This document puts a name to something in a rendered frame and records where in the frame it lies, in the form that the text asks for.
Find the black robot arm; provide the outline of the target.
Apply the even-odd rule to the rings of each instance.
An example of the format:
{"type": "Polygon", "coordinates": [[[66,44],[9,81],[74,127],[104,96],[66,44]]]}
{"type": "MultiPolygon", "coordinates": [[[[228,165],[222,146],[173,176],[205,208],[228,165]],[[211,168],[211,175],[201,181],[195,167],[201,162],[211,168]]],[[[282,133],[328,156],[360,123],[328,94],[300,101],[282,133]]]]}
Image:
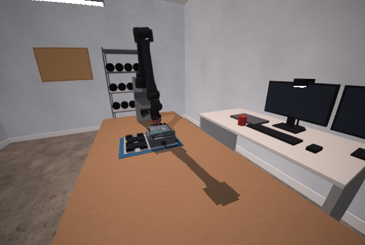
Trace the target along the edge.
{"type": "Polygon", "coordinates": [[[149,111],[151,111],[151,116],[156,116],[156,111],[160,111],[162,109],[162,104],[159,100],[160,93],[157,89],[153,76],[152,59],[150,55],[150,42],[153,42],[152,29],[149,29],[148,27],[134,27],[133,35],[135,43],[137,43],[138,62],[140,62],[138,71],[136,72],[135,87],[147,89],[147,98],[151,103],[151,108],[153,108],[140,109],[141,116],[145,117],[149,115],[149,111]]]}

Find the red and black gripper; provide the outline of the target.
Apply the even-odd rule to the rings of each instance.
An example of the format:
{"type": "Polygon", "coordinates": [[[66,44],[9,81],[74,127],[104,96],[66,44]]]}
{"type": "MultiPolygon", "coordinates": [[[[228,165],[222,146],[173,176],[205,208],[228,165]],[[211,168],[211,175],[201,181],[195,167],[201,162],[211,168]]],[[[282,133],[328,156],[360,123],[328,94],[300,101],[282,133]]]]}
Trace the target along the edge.
{"type": "Polygon", "coordinates": [[[159,123],[158,123],[158,125],[159,125],[162,120],[161,115],[159,114],[159,111],[156,111],[156,116],[151,116],[151,119],[155,126],[158,123],[158,121],[159,121],[159,123]],[[155,121],[156,121],[156,124],[155,124],[155,121]]]}

